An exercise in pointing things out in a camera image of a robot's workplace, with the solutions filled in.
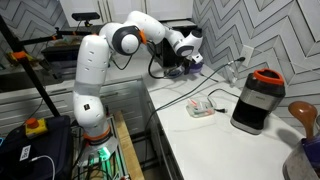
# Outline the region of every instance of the black case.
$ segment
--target black case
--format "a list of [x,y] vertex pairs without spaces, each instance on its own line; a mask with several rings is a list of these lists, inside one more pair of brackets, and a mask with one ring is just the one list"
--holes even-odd
[[[73,139],[70,118],[60,116],[46,119],[48,132],[29,140],[24,126],[12,130],[0,146],[0,179],[52,179],[52,164],[47,158],[29,162],[47,155],[55,164],[55,179],[70,179],[73,160]],[[31,145],[29,158],[19,161],[23,147]]]

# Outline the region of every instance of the orange lid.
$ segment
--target orange lid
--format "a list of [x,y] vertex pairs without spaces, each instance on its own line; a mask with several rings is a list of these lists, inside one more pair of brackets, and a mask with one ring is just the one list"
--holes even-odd
[[29,118],[28,120],[26,120],[26,125],[28,128],[35,129],[39,126],[39,123],[36,118]]
[[284,84],[281,74],[268,68],[255,70],[253,73],[253,76],[257,78],[259,81],[262,81],[265,83],[277,84],[277,85]]

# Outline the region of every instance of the wooden spoon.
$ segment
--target wooden spoon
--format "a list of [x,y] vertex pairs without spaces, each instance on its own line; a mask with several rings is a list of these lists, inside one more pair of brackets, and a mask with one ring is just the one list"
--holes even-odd
[[289,112],[304,126],[307,140],[313,139],[313,126],[318,115],[317,109],[313,105],[303,101],[295,101],[291,103],[288,109]]

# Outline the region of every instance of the metal pole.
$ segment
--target metal pole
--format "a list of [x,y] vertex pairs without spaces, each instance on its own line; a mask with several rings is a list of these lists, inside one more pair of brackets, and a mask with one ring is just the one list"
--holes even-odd
[[[13,52],[21,52],[25,51],[23,44],[19,41],[17,37],[15,37],[10,29],[8,28],[7,24],[3,20],[2,16],[0,15],[0,31],[3,37],[8,42],[9,46],[11,47]],[[25,57],[19,59],[18,62],[22,65],[26,73],[28,74],[29,78],[33,82],[34,86],[37,88],[38,92],[42,96],[43,100],[46,102],[47,106],[49,107],[52,114],[57,117],[60,116],[57,108],[54,106],[53,102],[51,101],[49,95],[43,88],[40,80],[38,79],[36,73],[33,71],[32,67],[29,64],[29,60]]]

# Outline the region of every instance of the black container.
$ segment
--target black container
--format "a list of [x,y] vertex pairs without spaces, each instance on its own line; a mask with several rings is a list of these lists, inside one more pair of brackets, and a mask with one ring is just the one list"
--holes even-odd
[[248,133],[258,135],[264,120],[285,96],[282,76],[271,69],[250,73],[233,112],[231,124]]
[[[0,146],[0,179],[47,180],[52,179],[49,159],[32,158],[47,155],[55,164],[55,179],[71,179],[73,139],[69,116],[46,119],[48,132],[34,139],[25,135],[25,127],[12,130]],[[24,147],[30,146],[28,158],[21,161]]]

